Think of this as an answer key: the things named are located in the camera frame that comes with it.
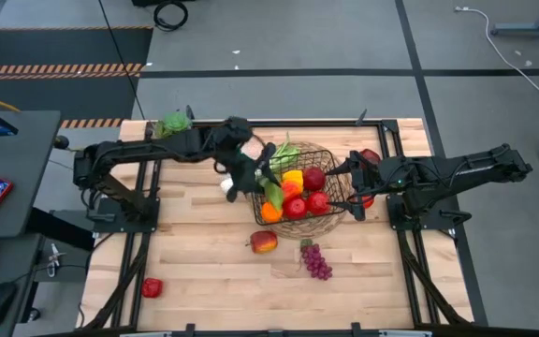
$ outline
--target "green vegetable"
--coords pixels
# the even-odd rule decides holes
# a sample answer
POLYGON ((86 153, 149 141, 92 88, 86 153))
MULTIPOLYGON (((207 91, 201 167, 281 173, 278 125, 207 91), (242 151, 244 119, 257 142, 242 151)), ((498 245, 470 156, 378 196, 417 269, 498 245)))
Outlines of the green vegetable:
POLYGON ((280 168, 286 168, 297 161, 299 153, 298 147, 290 145, 290 136, 286 132, 286 141, 278 147, 276 153, 269 160, 269 168, 280 176, 280 168))
POLYGON ((280 211, 284 202, 284 192, 282 188, 275 183, 270 182, 266 177, 259 180, 259 184, 263 186, 266 193, 266 199, 271 203, 273 208, 280 211))
POLYGON ((155 137, 163 139, 182 132, 192 125, 192 121, 184 112, 172 112, 163 121, 155 125, 155 137))

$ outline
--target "fruit basket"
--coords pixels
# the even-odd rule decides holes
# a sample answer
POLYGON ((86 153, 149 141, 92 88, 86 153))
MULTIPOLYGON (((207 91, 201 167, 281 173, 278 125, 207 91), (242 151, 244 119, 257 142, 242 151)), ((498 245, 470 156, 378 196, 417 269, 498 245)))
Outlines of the fruit basket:
MULTIPOLYGON (((274 157, 271 160, 271 168, 276 175, 276 178, 280 179, 282 175, 290 170, 305 170, 309 168, 320 168, 322 172, 327 172, 336 168, 337 164, 332 153, 326 149, 316 151, 306 151, 301 149, 300 154, 287 155, 274 157)), ((326 195, 328 195, 329 201, 344 201, 344 192, 342 188, 342 181, 338 176, 326 176, 326 183, 321 189, 326 195)), ((307 199, 312 192, 304 190, 302 193, 303 199, 307 199)), ((283 216, 280 221, 266 222, 261 216, 261 207, 267 201, 263 195, 253 194, 251 195, 253 203, 253 210, 255 213, 255 220, 261 226, 288 224, 289 226, 297 226, 313 221, 316 218, 323 218, 335 214, 344 212, 343 209, 329 206, 327 212, 314 215, 311 212, 307 212, 302 219, 291 220, 283 216)))

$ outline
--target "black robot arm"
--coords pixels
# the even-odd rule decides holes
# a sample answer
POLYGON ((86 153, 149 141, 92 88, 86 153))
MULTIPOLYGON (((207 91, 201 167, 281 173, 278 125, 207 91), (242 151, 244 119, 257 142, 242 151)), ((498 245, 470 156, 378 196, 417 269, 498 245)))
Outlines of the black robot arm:
POLYGON ((508 144, 478 154, 455 158, 439 156, 389 157, 379 164, 351 151, 342 165, 327 173, 351 173, 355 194, 347 202, 333 203, 365 220, 363 197, 401 193, 404 214, 418 217, 437 201, 484 183, 520 182, 532 171, 508 144))
POLYGON ((240 147, 254 137, 249 123, 239 117, 230 117, 219 126, 196 127, 184 130, 166 139, 138 141, 103 141, 78 151, 74 157, 74 184, 81 190, 94 190, 118 201, 124 212, 146 215, 147 199, 142 193, 126 188, 110 175, 118 164, 149 160, 173 159, 181 163, 198 163, 212 158, 218 173, 229 173, 234 183, 226 198, 232 202, 239 191, 262 193, 256 182, 255 171, 279 185, 270 170, 269 161, 275 153, 273 143, 264 145, 261 155, 249 158, 240 147))

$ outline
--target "butcher block surface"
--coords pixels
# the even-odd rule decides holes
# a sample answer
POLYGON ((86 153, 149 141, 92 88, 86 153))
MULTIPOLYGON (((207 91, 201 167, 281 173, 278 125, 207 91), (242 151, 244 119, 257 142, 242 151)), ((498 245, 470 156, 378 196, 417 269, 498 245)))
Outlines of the butcher block surface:
MULTIPOLYGON (((399 119, 405 155, 430 155, 421 119, 399 119)), ((142 139, 143 121, 124 121, 120 139, 142 139)), ((340 158, 352 149, 381 153, 373 127, 259 127, 264 141, 319 144, 340 158)), ((394 153, 392 139, 388 139, 394 153)), ((153 164, 148 166, 149 186, 153 164)), ((134 187, 138 164, 120 165, 113 174, 134 187)), ((384 196, 367 210, 367 220, 347 214, 329 234, 314 241, 333 268, 328 281, 312 279, 301 267, 299 241, 279 239, 275 251, 255 255, 249 236, 263 230, 250 203, 239 196, 228 203, 212 161, 162 164, 158 196, 161 211, 152 235, 145 276, 164 281, 162 295, 142 299, 138 330, 346 330, 351 322, 363 329, 411 328, 409 301, 396 233, 390 228, 384 196)), ((435 285, 460 315, 471 308, 453 241, 438 231, 423 232, 435 285)), ((125 234, 114 234, 93 254, 82 309, 89 322, 116 287, 125 234)), ((135 253, 139 240, 135 242, 135 253)), ((428 321, 423 288, 416 281, 422 316, 428 321)), ((127 324, 132 286, 126 292, 127 324)))

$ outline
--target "purple grapes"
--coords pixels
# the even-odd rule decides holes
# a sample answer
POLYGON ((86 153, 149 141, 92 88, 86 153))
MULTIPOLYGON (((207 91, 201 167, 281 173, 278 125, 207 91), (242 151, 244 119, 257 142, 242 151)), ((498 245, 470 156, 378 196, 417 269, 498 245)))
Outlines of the purple grapes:
POLYGON ((328 267, 326 259, 322 257, 319 244, 302 247, 300 252, 312 278, 327 281, 332 277, 332 267, 328 267))

